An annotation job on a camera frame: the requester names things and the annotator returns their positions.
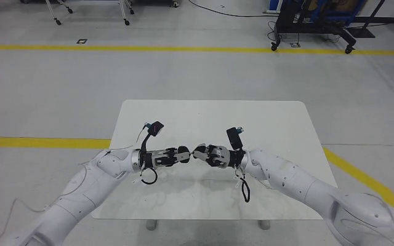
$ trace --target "floor marking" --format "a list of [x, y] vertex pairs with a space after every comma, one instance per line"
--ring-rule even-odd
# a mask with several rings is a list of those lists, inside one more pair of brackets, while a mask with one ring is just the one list
[[[66, 148], [66, 149], [105, 149], [110, 146], [110, 139], [89, 138], [11, 138], [0, 137], [0, 148]], [[350, 176], [380, 194], [383, 200], [394, 206], [394, 193], [367, 173], [347, 162], [327, 148], [324, 148], [327, 160]]]
[[[113, 52], [227, 52], [270, 54], [346, 55], [340, 49], [278, 49], [258, 47], [188, 47], [188, 46], [50, 46], [0, 45], [0, 50], [113, 51]], [[394, 50], [354, 50], [350, 55], [394, 55]]]
[[371, 176], [369, 176], [367, 173], [364, 173], [363, 171], [355, 167], [353, 164], [337, 156], [329, 149], [323, 147], [323, 150], [329, 162], [336, 165], [342, 171], [349, 174], [359, 182], [369, 187], [371, 190], [378, 193], [387, 204], [390, 204], [391, 206], [394, 207], [394, 193], [390, 188], [386, 187], [384, 184], [380, 183], [379, 181], [373, 179]]
[[110, 139], [0, 137], [0, 147], [3, 148], [105, 149], [110, 143]]

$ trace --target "table leg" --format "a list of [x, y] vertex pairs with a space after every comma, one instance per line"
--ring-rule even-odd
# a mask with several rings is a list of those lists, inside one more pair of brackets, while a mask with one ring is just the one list
[[157, 220], [147, 220], [147, 230], [154, 231], [158, 225]]
[[263, 230], [268, 230], [271, 228], [271, 224], [269, 220], [258, 220], [259, 228]]

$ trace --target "concrete floor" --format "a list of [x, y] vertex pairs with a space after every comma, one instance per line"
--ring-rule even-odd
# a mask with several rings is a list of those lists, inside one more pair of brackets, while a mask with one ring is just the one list
[[[212, 2], [221, 11], [260, 14], [258, 0]], [[178, 9], [136, 6], [121, 20], [115, 2], [74, 2], [69, 15], [54, 5], [0, 3], [0, 44], [270, 47], [267, 22], [236, 18], [181, 2]], [[376, 39], [357, 49], [392, 49], [394, 26], [371, 28]], [[283, 48], [297, 36], [288, 35]], [[300, 36], [304, 49], [345, 44]], [[0, 136], [111, 138], [126, 99], [299, 100], [323, 146], [394, 189], [394, 59], [391, 56], [236, 54], [203, 52], [60, 52], [0, 50]], [[13, 198], [42, 207], [58, 196], [76, 164], [96, 150], [0, 148], [0, 227]], [[340, 189], [371, 192], [331, 166]], [[36, 215], [17, 206], [9, 230]], [[322, 221], [276, 221], [262, 231], [255, 221], [95, 220], [87, 216], [65, 245], [338, 245]]]

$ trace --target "wheel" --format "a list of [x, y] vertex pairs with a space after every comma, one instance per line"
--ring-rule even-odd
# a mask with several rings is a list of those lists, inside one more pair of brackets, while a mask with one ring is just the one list
[[353, 49], [354, 48], [352, 46], [346, 46], [345, 53], [350, 54], [353, 51]]

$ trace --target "black square floor marker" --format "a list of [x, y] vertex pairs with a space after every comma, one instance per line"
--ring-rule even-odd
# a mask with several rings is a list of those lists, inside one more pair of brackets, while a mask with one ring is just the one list
[[86, 44], [87, 39], [80, 39], [78, 41], [76, 41], [77, 44]]

